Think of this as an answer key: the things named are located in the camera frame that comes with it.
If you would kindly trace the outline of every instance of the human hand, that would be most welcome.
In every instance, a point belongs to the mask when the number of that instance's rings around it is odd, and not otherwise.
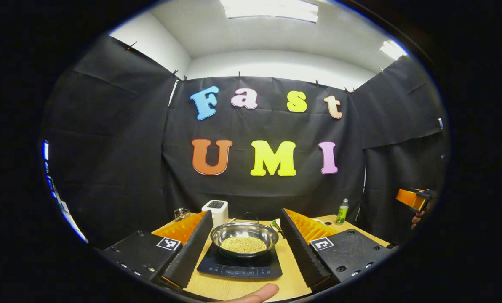
[[[276,293],[278,293],[278,291],[279,286],[273,283],[268,283],[249,295],[244,295],[243,297],[229,301],[217,301],[214,303],[262,303],[273,297]]]
[[[421,217],[425,214],[425,211],[422,211],[421,213],[416,213],[415,216],[412,218],[412,229],[416,228],[418,223],[421,221]]]

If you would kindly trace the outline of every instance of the pink letter i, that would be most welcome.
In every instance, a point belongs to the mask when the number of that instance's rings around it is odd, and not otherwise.
[[[322,149],[322,156],[324,157],[324,167],[322,167],[320,172],[324,175],[337,173],[338,169],[335,166],[334,158],[335,143],[320,142],[318,146]]]

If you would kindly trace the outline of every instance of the white ceiling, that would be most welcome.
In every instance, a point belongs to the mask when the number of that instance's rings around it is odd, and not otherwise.
[[[192,59],[246,50],[311,53],[376,73],[394,60],[380,52],[390,38],[358,13],[337,3],[318,5],[318,22],[275,17],[227,19],[219,0],[169,0],[150,12]]]

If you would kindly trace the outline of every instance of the pot handle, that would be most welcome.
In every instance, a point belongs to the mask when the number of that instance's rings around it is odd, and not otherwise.
[[[229,222],[227,222],[227,224],[228,224],[228,223],[230,223],[230,222],[232,222],[232,221],[234,221],[234,220],[241,219],[244,215],[247,215],[247,213],[250,213],[251,215],[254,215],[254,216],[255,216],[255,218],[256,218],[256,222],[257,222],[258,224],[260,224],[260,222],[259,222],[259,217],[258,217],[257,215],[255,215],[254,213],[251,213],[251,211],[246,211],[245,213],[243,213],[243,215],[240,215],[240,217],[237,217],[237,218],[232,218]]]

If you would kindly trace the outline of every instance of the green bottle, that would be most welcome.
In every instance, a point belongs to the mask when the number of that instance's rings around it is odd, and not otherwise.
[[[335,219],[335,224],[341,225],[345,223],[345,218],[347,218],[347,212],[349,211],[349,200],[345,198],[343,204],[339,207],[339,213],[337,213],[337,219]]]

